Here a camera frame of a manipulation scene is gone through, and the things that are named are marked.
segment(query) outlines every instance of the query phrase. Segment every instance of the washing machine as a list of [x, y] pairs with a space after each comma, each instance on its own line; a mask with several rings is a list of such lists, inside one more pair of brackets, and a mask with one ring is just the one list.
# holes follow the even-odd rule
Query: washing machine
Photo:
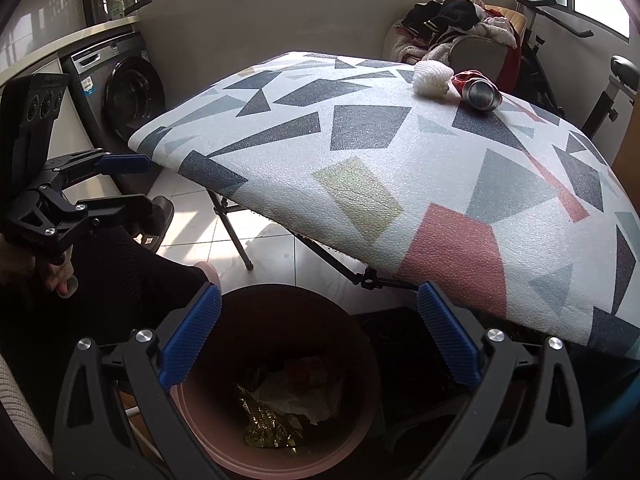
[[[69, 54], [62, 69], [71, 76], [69, 91], [94, 148], [133, 153], [129, 137], [166, 111], [158, 72], [149, 63], [145, 41], [128, 32]], [[115, 175], [123, 194], [148, 193], [161, 168], [144, 174]]]

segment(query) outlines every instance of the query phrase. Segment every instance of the ironing board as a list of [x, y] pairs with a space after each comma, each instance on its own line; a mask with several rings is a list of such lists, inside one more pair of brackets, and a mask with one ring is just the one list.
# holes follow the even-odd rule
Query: ironing board
[[296, 234], [458, 304], [640, 359], [638, 216], [573, 125], [489, 114], [404, 64], [290, 52], [214, 84], [129, 146]]

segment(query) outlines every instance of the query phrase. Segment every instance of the person's hand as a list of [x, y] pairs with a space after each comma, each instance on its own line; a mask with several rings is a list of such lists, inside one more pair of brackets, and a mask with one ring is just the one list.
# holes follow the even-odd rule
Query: person's hand
[[62, 298], [68, 298], [78, 288], [78, 280], [74, 277], [74, 266], [71, 264], [72, 250], [73, 247], [66, 250], [65, 261], [62, 265], [46, 264], [46, 268], [41, 269], [47, 290], [55, 290]]
[[[44, 287], [56, 291], [62, 298], [68, 298], [78, 288], [71, 264], [72, 247], [65, 252], [65, 261], [59, 265], [38, 265]], [[0, 234], [0, 283], [8, 283], [15, 276], [28, 276], [36, 267], [35, 257], [25, 248], [8, 243]]]

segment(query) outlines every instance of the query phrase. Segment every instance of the gold wrapper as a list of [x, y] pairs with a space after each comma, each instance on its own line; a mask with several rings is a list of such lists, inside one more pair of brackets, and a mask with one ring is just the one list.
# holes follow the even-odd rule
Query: gold wrapper
[[295, 415], [280, 415], [257, 402], [251, 392], [239, 384], [236, 386], [240, 391], [242, 407], [249, 417], [249, 424], [242, 434], [247, 446], [296, 447], [302, 444], [302, 425]]

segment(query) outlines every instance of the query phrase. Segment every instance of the black pants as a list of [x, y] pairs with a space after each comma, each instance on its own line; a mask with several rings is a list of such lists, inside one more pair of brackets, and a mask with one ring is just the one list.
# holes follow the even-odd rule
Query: black pants
[[0, 286], [0, 353], [49, 440], [76, 342], [117, 343], [133, 329], [155, 328], [207, 281], [200, 269], [149, 252], [122, 228], [83, 237], [72, 263], [76, 293], [66, 300], [46, 294], [31, 312], [14, 287]]

